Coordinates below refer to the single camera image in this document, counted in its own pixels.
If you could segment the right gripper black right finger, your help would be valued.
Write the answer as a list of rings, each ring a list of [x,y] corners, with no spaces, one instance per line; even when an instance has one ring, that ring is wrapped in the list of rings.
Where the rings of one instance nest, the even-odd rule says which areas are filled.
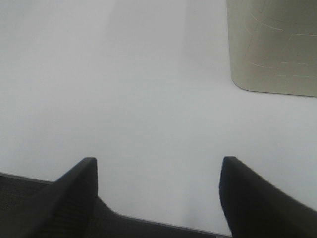
[[[317,212],[233,156],[223,158],[219,198],[234,238],[315,238]]]

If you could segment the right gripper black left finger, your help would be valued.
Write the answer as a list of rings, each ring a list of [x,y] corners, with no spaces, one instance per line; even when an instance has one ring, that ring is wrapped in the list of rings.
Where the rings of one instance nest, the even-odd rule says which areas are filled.
[[[81,238],[98,196],[96,158],[85,158],[15,210],[16,238]]]

